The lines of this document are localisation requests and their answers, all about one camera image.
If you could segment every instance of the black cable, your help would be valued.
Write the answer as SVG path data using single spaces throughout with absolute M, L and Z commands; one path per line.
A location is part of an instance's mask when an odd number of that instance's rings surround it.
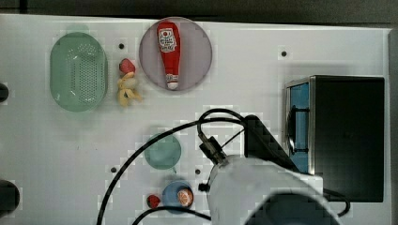
M 343 194 L 341 194 L 341 193 L 339 193 L 337 191 L 326 189 L 326 188 L 324 188 L 324 193 L 326 193 L 328 195 L 335 196 L 335 197 L 345 201 L 345 209 L 342 212 L 337 214 L 337 216 L 339 216 L 339 218 L 344 216 L 345 214 L 347 214 L 349 212 L 349 210 L 351 208 L 351 202 Z
M 134 152 L 134 154 L 132 154 L 131 157 L 129 157 L 129 159 L 123 164 L 123 166 L 120 168 L 120 170 L 117 172 L 116 176 L 114 177 L 114 179 L 112 180 L 111 184 L 108 186 L 108 189 L 106 190 L 105 196 L 103 197 L 100 209 L 99 209 L 99 215 L 97 218 L 97 225 L 101 225 L 102 224 L 102 219 L 103 216 L 105 214 L 105 210 L 106 210 L 106 205 L 109 201 L 109 198 L 111 197 L 112 191 L 114 190 L 117 181 L 120 179 L 120 177 L 122 176 L 123 172 L 131 165 L 131 163 L 141 154 L 143 153 L 150 145 L 152 145 L 153 143 L 157 142 L 158 140 L 167 137 L 173 133 L 176 133 L 182 129 L 185 128 L 190 128 L 192 126 L 196 126 L 196 125 L 201 125 L 201 124 L 205 124 L 205 123 L 210 123 L 210 122 L 228 122 L 228 123 L 235 123 L 235 124 L 240 124 L 242 126 L 246 126 L 244 124 L 244 122 L 236 120 L 236 119 L 230 119 L 230 118 L 222 118 L 222 117 L 216 117 L 216 118 L 210 118 L 210 119 L 203 119 L 201 121 L 197 120 L 197 121 L 193 121 L 190 122 L 188 124 L 185 125 L 181 125 L 178 127 L 175 127 L 173 129 L 170 129 L 168 131 L 163 132 L 162 134 L 158 135 L 156 138 L 149 140 L 147 143 L 145 143 L 143 146 L 141 146 L 137 151 Z
M 141 220 L 143 220 L 144 217 L 148 216 L 151 213 L 154 213 L 154 212 L 157 212 L 157 211 L 161 211 L 161 210 L 175 210 L 175 211 L 179 211 L 179 212 L 189 213 L 189 214 L 196 215 L 199 218 L 204 218 L 204 219 L 207 219 L 208 221 L 211 221 L 211 217 L 210 216 L 198 213 L 198 212 L 193 211 L 193 210 L 188 209 L 188 208 L 182 208 L 182 207 L 176 207 L 176 206 L 160 206 L 160 207 L 157 207 L 157 208 L 146 210 L 143 214 L 141 214 L 138 218 L 136 218 L 134 220 L 132 225 L 138 225 L 141 222 Z
M 244 121 L 245 118 L 243 116 L 241 116 L 239 113 L 231 111 L 231 110 L 227 110 L 227 109 L 211 109 L 208 110 L 206 112 L 204 112 L 200 117 L 198 121 L 203 121 L 208 115 L 212 114 L 212 113 L 227 113 L 230 115 L 235 116 L 236 119 L 240 120 L 240 121 Z M 197 129 L 198 129 L 198 134 L 199 137 L 202 135 L 205 135 L 202 131 L 202 123 L 197 125 Z
M 242 133 L 243 131 L 245 131 L 245 129 L 242 129 L 240 132 L 238 132 L 237 134 L 235 134 L 234 136 L 232 136 L 232 138 L 230 138 L 228 141 L 226 141 L 226 142 L 222 145 L 222 148 L 224 148 L 228 143 L 230 143 L 232 140 L 234 140 L 235 137 L 236 137 L 237 135 L 239 135 L 240 133 Z

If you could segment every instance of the ketchup label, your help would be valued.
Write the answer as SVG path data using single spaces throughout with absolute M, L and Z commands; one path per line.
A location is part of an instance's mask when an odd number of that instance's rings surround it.
M 163 28 L 159 30 L 159 44 L 161 51 L 164 53 L 173 52 L 176 48 L 176 38 L 173 28 Z

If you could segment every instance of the toy food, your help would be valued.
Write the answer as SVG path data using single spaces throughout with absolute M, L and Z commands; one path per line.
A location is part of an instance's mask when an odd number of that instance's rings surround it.
M 120 105 L 127 107 L 129 105 L 130 99 L 142 101 L 142 97 L 135 90 L 136 86 L 138 85 L 138 81 L 134 77 L 135 65 L 131 62 L 131 60 L 125 58 L 120 62 L 119 70 L 125 74 L 117 82 L 117 86 L 119 88 L 117 97 L 119 99 Z
M 164 21 L 159 23 L 157 31 L 167 87 L 175 90 L 178 87 L 179 57 L 181 52 L 178 28 L 173 22 Z

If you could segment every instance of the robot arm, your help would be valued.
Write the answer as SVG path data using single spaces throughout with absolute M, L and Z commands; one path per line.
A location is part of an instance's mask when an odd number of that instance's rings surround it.
M 210 175 L 213 225 L 338 225 L 323 197 L 322 178 L 258 158 L 227 157 Z

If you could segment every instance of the green bowl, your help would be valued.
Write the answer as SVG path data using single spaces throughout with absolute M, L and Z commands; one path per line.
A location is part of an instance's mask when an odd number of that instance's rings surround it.
M 178 139 L 169 135 L 153 143 L 145 150 L 145 159 L 147 163 L 157 170 L 172 169 L 181 157 L 181 145 Z
M 106 54 L 88 34 L 75 32 L 61 37 L 51 52 L 50 71 L 53 99 L 67 111 L 93 109 L 106 94 Z

